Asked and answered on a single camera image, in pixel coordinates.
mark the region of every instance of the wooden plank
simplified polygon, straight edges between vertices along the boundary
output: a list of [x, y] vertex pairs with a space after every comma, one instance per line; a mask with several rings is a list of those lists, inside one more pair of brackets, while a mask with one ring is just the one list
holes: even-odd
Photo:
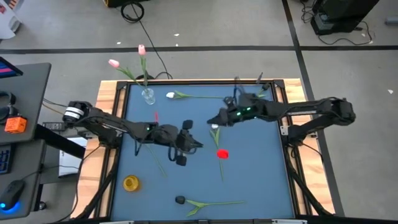
[[[112, 113], [114, 96], [116, 94], [116, 84], [122, 80], [111, 80], [102, 81], [99, 88], [96, 107], [102, 109], [107, 113]], [[199, 81], [195, 80], [151, 80], [151, 82], [174, 82], [174, 81]], [[287, 92], [287, 98], [289, 103], [305, 101], [304, 91], [301, 85], [301, 81], [298, 78], [284, 79], [285, 89]], [[122, 106], [124, 100], [124, 90], [119, 99], [117, 115], [121, 116]], [[310, 120], [309, 116], [295, 116], [293, 117], [294, 124], [303, 124]], [[304, 140], [305, 144], [314, 147], [318, 150], [317, 140], [314, 138], [306, 138]], [[98, 140], [88, 141], [88, 146], [85, 154], [90, 153], [93, 149], [98, 146]], [[322, 160], [320, 156], [313, 152], [306, 146], [299, 147], [300, 156], [302, 159], [302, 165], [305, 175], [305, 180], [307, 182], [308, 188], [311, 190], [312, 194], [319, 200], [319, 202], [327, 209], [329, 212], [334, 212], [333, 202], [331, 201], [331, 195], [329, 187], [326, 181], [325, 171], [323, 169]], [[93, 155], [86, 159], [83, 164], [81, 175], [78, 183], [78, 204], [75, 211], [72, 213], [71, 217], [79, 215], [86, 205], [93, 198], [94, 194], [98, 189], [100, 182], [101, 168], [103, 165], [104, 149], [98, 149]], [[111, 153], [109, 157], [108, 171], [110, 170], [114, 159], [114, 152]], [[298, 193], [298, 204], [300, 207], [301, 214], [305, 214], [303, 198], [300, 188], [296, 184], [296, 191]], [[109, 199], [109, 189], [104, 193], [104, 197], [101, 204], [100, 216], [106, 215], [107, 203]]]

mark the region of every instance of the yellow tape roll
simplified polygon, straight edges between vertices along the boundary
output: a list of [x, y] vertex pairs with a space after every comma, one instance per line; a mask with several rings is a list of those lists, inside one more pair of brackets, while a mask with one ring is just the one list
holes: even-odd
[[128, 192], [138, 191], [140, 188], [138, 177], [135, 175], [129, 175], [124, 178], [123, 188]]

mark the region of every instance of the concrete floor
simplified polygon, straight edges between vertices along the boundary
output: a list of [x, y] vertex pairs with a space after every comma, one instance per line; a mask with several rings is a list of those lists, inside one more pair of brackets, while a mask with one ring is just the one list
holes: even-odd
[[[300, 20], [299, 0], [288, 0], [301, 46], [323, 46], [310, 24]], [[274, 0], [151, 0], [143, 3], [142, 20], [155, 46], [269, 45], [293, 46], [284, 7]], [[398, 9], [394, 0], [380, 0], [365, 21], [376, 33], [372, 45], [398, 45], [398, 27], [386, 27], [384, 19]], [[18, 35], [0, 43], [1, 49], [119, 48], [150, 45], [139, 24], [127, 24], [115, 9], [101, 0], [25, 1], [18, 12], [25, 22]], [[361, 32], [333, 34], [353, 41], [366, 40]], [[95, 103], [101, 80], [125, 78], [114, 71], [110, 58], [139, 69], [136, 53], [1, 55], [14, 64], [50, 62], [52, 71], [46, 98], [67, 103]], [[175, 78], [301, 78], [296, 53], [290, 51], [160, 52]], [[347, 217], [398, 220], [398, 51], [303, 52], [315, 98], [347, 97], [357, 120], [348, 127], [326, 129], [326, 141], [338, 190]], [[149, 72], [164, 69], [155, 53], [148, 53]], [[47, 109], [42, 121], [60, 121]], [[1, 223], [46, 223], [66, 215], [72, 206], [75, 183], [52, 184], [43, 198], [49, 209], [27, 218]]]

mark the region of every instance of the glass vase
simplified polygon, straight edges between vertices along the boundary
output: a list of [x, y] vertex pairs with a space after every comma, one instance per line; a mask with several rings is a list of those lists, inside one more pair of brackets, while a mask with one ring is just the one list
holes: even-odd
[[151, 88], [145, 88], [141, 95], [144, 97], [145, 102], [149, 105], [153, 105], [155, 103], [155, 92]]

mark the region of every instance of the white paper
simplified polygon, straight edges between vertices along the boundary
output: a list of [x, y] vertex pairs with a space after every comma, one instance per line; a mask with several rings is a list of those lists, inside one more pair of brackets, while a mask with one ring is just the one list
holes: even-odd
[[[73, 141], [74, 143], [77, 143], [79, 146], [83, 146], [84, 148], [87, 145], [87, 139], [85, 138], [68, 138], [68, 140]], [[77, 174], [78, 169], [72, 168], [72, 167], [77, 167], [79, 168], [80, 166], [81, 159], [71, 156], [67, 154], [64, 151], [60, 150], [60, 168], [58, 172], [58, 176], [61, 177], [63, 175], [68, 175], [68, 174]]]

